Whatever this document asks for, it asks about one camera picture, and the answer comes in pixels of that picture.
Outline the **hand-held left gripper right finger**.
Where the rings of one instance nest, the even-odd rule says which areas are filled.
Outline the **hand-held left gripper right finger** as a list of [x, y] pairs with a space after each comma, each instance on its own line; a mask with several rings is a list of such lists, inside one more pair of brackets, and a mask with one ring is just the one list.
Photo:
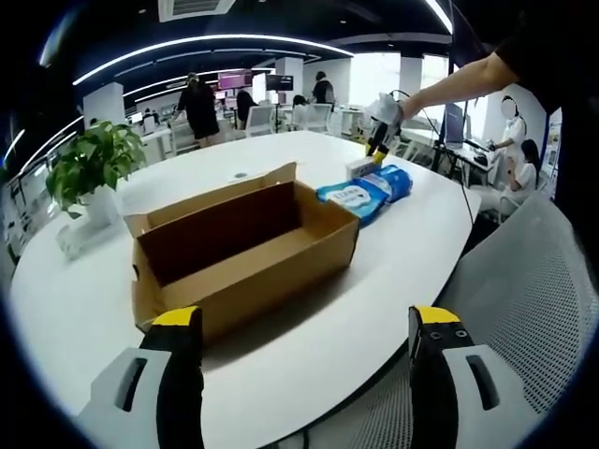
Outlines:
[[409, 308], [413, 448], [516, 448], [538, 423], [524, 383], [451, 311]]

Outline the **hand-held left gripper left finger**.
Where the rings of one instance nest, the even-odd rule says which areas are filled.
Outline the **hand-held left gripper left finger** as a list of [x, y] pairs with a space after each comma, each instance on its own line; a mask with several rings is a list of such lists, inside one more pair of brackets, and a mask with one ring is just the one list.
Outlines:
[[93, 380], [77, 425], [96, 448], [202, 448], [202, 309], [158, 316]]

